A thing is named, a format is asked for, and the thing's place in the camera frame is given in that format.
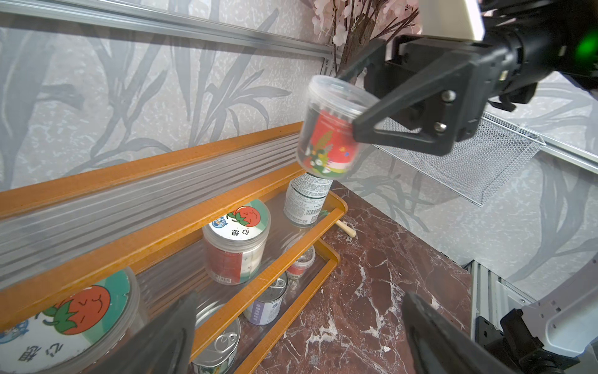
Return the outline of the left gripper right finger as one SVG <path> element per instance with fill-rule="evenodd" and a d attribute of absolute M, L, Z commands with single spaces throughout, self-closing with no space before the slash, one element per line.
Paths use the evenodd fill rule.
<path fill-rule="evenodd" d="M 479 344 L 470 340 L 418 294 L 407 293 L 403 297 L 401 311 L 415 372 L 512 372 Z"/>

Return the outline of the purple label tin can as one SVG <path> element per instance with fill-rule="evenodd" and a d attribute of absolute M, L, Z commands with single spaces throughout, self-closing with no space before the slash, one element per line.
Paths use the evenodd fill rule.
<path fill-rule="evenodd" d="M 287 287 L 288 277 L 283 273 L 244 311 L 247 321 L 257 326 L 272 323 L 280 312 Z"/>

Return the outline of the pink cherry blossom tree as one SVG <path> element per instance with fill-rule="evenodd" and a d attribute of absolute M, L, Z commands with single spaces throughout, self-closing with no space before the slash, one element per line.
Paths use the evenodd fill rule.
<path fill-rule="evenodd" d="M 333 48 L 335 73 L 344 70 L 372 39 L 419 34 L 420 9 L 413 0 L 305 1 L 313 12 L 316 39 Z"/>

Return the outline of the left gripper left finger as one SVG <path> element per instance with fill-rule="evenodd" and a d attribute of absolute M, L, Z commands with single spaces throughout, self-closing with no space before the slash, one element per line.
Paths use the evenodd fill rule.
<path fill-rule="evenodd" d="M 188 372 L 198 305 L 194 292 L 180 298 L 91 372 Z"/>

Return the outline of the aluminium wall frame bar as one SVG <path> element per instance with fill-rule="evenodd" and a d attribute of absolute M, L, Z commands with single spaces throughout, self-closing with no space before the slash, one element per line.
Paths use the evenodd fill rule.
<path fill-rule="evenodd" d="M 1 11 L 323 59 L 333 54 L 325 45 L 121 1 L 2 1 Z"/>

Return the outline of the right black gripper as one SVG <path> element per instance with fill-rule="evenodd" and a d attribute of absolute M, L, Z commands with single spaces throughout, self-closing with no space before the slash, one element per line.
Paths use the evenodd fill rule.
<path fill-rule="evenodd" d="M 436 156 L 472 137 L 485 103 L 514 58 L 505 45 L 398 37 L 369 41 L 337 78 L 367 69 L 364 88 L 380 101 L 354 120 L 359 143 Z"/>

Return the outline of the green wooden-handled garden trowel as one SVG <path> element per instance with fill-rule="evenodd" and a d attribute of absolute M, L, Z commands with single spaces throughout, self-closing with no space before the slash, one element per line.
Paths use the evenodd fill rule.
<path fill-rule="evenodd" d="M 326 217 L 330 212 L 328 212 L 328 210 L 323 210 L 320 212 L 319 216 L 321 218 Z M 357 236 L 357 232 L 350 227 L 346 222 L 338 220 L 335 222 L 335 225 L 340 228 L 346 235 L 348 235 L 350 238 L 355 238 Z"/>

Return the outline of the orange wooden three-tier shelf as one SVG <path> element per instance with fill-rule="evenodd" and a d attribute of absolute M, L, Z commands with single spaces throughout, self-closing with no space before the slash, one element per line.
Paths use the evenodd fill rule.
<path fill-rule="evenodd" d="M 254 372 L 340 260 L 322 240 L 347 212 L 339 196 L 328 193 L 330 213 L 308 226 L 283 212 L 290 182 L 303 174 L 299 132 L 292 124 L 3 192 L 1 334 L 129 268 L 146 307 L 143 327 L 198 295 L 186 373 L 237 318 L 241 340 L 227 373 Z M 244 284 L 217 283 L 206 271 L 202 228 L 254 199 L 271 217 L 260 268 Z M 247 321 L 244 311 L 311 246 L 316 260 L 300 279 L 288 278 L 277 318 L 265 326 Z"/>

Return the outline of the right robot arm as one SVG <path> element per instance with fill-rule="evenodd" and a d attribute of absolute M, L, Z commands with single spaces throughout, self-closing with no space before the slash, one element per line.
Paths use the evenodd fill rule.
<path fill-rule="evenodd" d="M 377 102 L 359 143 L 444 156 L 473 137 L 487 105 L 512 112 L 558 72 L 597 89 L 595 1 L 421 1 L 422 32 L 370 41 L 339 74 L 364 73 Z"/>

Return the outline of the tomato lid jar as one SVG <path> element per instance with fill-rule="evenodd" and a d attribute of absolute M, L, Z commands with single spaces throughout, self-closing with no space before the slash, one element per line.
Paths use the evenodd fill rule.
<path fill-rule="evenodd" d="M 71 295 L 1 334 L 3 373 L 82 373 L 148 321 L 131 269 Z"/>
<path fill-rule="evenodd" d="M 202 228 L 206 271 L 222 285 L 241 285 L 257 274 L 271 227 L 260 199 L 238 207 Z"/>

